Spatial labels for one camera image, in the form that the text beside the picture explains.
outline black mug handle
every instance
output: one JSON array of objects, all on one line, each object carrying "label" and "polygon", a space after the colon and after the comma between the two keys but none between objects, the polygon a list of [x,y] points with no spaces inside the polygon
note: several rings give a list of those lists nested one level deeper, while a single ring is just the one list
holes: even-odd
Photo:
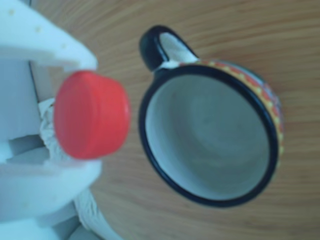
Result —
[{"label": "black mug handle", "polygon": [[166,26],[156,25],[150,28],[141,37],[139,48],[145,65],[152,72],[198,60],[185,41]]}]

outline bottle cap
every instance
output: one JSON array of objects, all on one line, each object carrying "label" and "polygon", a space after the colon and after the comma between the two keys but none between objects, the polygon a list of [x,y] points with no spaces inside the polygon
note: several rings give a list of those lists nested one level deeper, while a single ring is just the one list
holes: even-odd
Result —
[{"label": "bottle cap", "polygon": [[78,71],[60,87],[54,129],[63,150],[76,159],[96,159],[117,151],[130,127],[123,86],[91,71]]}]

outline black rim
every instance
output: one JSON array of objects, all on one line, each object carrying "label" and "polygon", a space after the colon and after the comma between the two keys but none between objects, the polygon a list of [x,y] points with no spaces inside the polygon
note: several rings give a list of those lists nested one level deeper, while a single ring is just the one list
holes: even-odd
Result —
[{"label": "black rim", "polygon": [[[269,141],[269,163],[268,167],[266,169],[266,172],[260,182],[248,193],[237,197],[233,199],[228,200],[212,200],[203,198],[197,195],[194,195],[190,193],[189,191],[185,190],[181,186],[179,186],[177,183],[175,183],[159,166],[156,158],[154,157],[149,143],[147,139],[147,133],[145,128],[145,120],[146,120],[146,114],[147,109],[150,103],[150,100],[152,99],[153,95],[157,90],[166,82],[170,81],[174,77],[181,76],[181,75],[190,75],[190,74],[196,74],[196,75],[204,75],[208,77],[213,77],[217,81],[221,81],[227,85],[229,85],[231,88],[235,89],[238,93],[240,93],[255,109],[257,114],[259,115]],[[272,118],[269,115],[267,109],[261,102],[261,100],[241,81],[236,79],[235,77],[219,70],[213,67],[208,66],[201,66],[201,65],[187,65],[178,67],[172,70],[169,70],[165,72],[164,74],[157,77],[156,81],[151,85],[151,87],[146,92],[142,104],[140,107],[139,112],[139,132],[140,132],[140,139],[144,148],[144,151],[151,162],[152,166],[156,170],[156,172],[162,177],[162,179],[174,190],[176,190],[178,193],[183,195],[184,197],[197,202],[199,204],[208,205],[208,206],[215,206],[215,207],[232,207],[241,205],[243,203],[246,203],[253,198],[255,198],[257,195],[259,195],[268,185],[270,182],[275,169],[277,165],[277,159],[278,159],[278,139],[277,139],[277,131],[273,124]]]}]

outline wood grain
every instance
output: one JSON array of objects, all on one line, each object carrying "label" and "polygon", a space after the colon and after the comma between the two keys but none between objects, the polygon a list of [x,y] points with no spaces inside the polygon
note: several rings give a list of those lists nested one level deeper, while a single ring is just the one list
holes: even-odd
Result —
[{"label": "wood grain", "polygon": [[[39,0],[37,9],[84,42],[98,57],[98,72],[128,91],[130,134],[105,158],[92,187],[125,240],[320,239],[319,0]],[[138,41],[155,24],[176,30],[204,59],[256,71],[278,93],[285,154],[254,201],[229,209],[195,204],[173,192],[147,161],[137,113],[152,75]],[[51,75],[57,89],[64,75],[57,69]]]}]

